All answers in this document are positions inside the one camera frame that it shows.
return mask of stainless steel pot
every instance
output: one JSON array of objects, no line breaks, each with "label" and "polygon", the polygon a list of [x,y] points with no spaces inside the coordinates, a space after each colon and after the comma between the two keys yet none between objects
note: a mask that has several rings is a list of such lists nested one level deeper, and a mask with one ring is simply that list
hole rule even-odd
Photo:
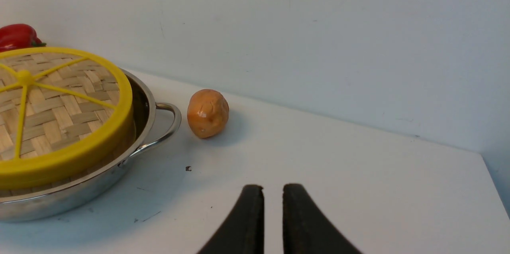
[{"label": "stainless steel pot", "polygon": [[[156,103],[151,91],[137,77],[124,71],[133,89],[133,117],[136,140],[121,156],[99,170],[70,183],[31,194],[0,198],[0,221],[34,220],[66,212],[91,201],[116,183],[131,167],[135,156],[162,145],[179,129],[181,114],[169,103]],[[155,119],[156,109],[173,112],[168,131],[157,140],[143,144]]]}]

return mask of pot rim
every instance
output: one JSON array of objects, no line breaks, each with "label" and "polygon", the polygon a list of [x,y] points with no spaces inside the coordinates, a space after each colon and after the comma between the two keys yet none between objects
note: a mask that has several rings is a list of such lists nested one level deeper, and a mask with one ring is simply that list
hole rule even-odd
[{"label": "pot rim", "polygon": [[143,141],[145,140],[145,138],[149,134],[152,126],[154,125],[155,116],[156,116],[156,103],[155,103],[155,99],[154,99],[154,96],[153,96],[151,90],[139,78],[137,78],[135,75],[131,74],[130,72],[128,72],[128,71],[126,71],[124,69],[121,69],[121,70],[122,70],[122,72],[124,72],[124,74],[126,76],[128,76],[131,80],[135,81],[135,83],[137,83],[137,85],[139,85],[139,87],[142,89],[142,91],[146,95],[147,101],[148,101],[148,104],[149,104],[149,116],[147,118],[147,122],[145,124],[144,129],[140,133],[140,136],[138,136],[138,138],[135,140],[135,142],[128,149],[126,149],[126,151],[124,151],[120,156],[115,158],[113,161],[111,161],[110,163],[108,163],[104,167],[101,167],[100,169],[92,172],[91,174],[83,176],[82,178],[79,178],[79,179],[77,179],[75,181],[71,181],[69,183],[60,185],[58,187],[52,187],[50,189],[46,189],[46,190],[43,190],[43,191],[38,191],[38,192],[33,192],[33,193],[23,194],[23,195],[17,195],[17,196],[2,197],[2,198],[0,198],[0,204],[16,203],[16,202],[19,202],[19,201],[22,201],[22,200],[29,200],[29,199],[34,199],[34,198],[40,198],[40,197],[43,197],[43,196],[46,196],[46,195],[54,194],[56,192],[64,191],[64,190],[67,190],[69,188],[75,187],[76,185],[79,185],[79,184],[82,184],[82,183],[84,183],[86,181],[89,181],[89,180],[91,180],[91,179],[93,179],[93,178],[103,174],[104,172],[109,171],[113,167],[118,166],[124,160],[129,158],[129,156],[133,152],[135,152],[135,150],[140,145],[142,145]]}]

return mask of potato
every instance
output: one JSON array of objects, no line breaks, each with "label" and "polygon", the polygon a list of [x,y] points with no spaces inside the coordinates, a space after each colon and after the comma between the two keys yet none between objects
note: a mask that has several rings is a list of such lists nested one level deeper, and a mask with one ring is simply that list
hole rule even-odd
[{"label": "potato", "polygon": [[209,138],[224,130],[228,121],[228,103],[221,93],[202,89],[191,96],[188,124],[199,138]]}]

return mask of yellow plastic rim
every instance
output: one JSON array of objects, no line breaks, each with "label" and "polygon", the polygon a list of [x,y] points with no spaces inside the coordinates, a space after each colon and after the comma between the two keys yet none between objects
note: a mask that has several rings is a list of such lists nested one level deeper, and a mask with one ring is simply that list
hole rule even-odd
[{"label": "yellow plastic rim", "polygon": [[[98,146],[104,145],[104,142],[111,140],[113,136],[122,135],[121,133],[122,130],[126,129],[126,125],[128,123],[131,123],[132,116],[131,105],[133,102],[133,93],[131,90],[131,85],[126,75],[122,72],[122,70],[116,67],[116,65],[94,54],[74,49],[67,49],[64,47],[31,47],[28,49],[8,51],[0,53],[0,59],[11,56],[29,55],[35,53],[72,54],[76,56],[81,56],[82,58],[73,60],[69,63],[64,63],[57,67],[53,67],[47,71],[40,72],[34,76],[26,74],[24,71],[15,72],[10,67],[4,64],[0,64],[1,68],[7,70],[9,73],[11,73],[11,75],[15,76],[18,79],[17,83],[7,85],[1,88],[0,92],[6,91],[8,89],[13,89],[16,87],[23,87],[22,104],[20,106],[20,119],[15,144],[15,158],[9,161],[0,161],[0,189],[10,187],[12,188],[32,187],[35,185],[31,184],[37,184],[40,181],[48,181],[52,177],[60,177],[62,176],[61,172],[63,171],[62,165],[69,164],[70,162],[73,163],[72,167],[73,169],[79,169],[80,165],[87,165],[89,162],[84,159],[86,158],[86,156],[106,155],[101,153],[95,153],[96,151],[101,151],[101,149],[98,149]],[[101,66],[105,67],[115,77],[120,91],[120,99],[116,106],[91,98],[84,94],[70,91],[68,89],[37,83],[38,79],[44,77],[45,75],[53,71],[88,59],[95,61],[96,63],[99,63]],[[87,138],[84,138],[79,142],[76,142],[73,145],[70,145],[63,149],[51,152],[50,154],[44,154],[42,156],[37,156],[36,158],[21,159],[20,148],[22,139],[22,129],[24,126],[27,92],[28,88],[31,85],[75,95],[82,99],[86,99],[88,101],[106,107],[110,107],[114,109],[114,112],[108,119],[108,121],[104,123],[104,125],[102,125],[96,132],[92,133]]]}]

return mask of red bell pepper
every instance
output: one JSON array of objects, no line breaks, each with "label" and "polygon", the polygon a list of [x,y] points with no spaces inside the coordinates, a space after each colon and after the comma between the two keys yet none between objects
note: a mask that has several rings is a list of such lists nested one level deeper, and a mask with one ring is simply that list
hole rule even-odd
[{"label": "red bell pepper", "polygon": [[37,38],[36,31],[29,25],[15,24],[0,28],[0,52],[44,46],[46,43]]}]

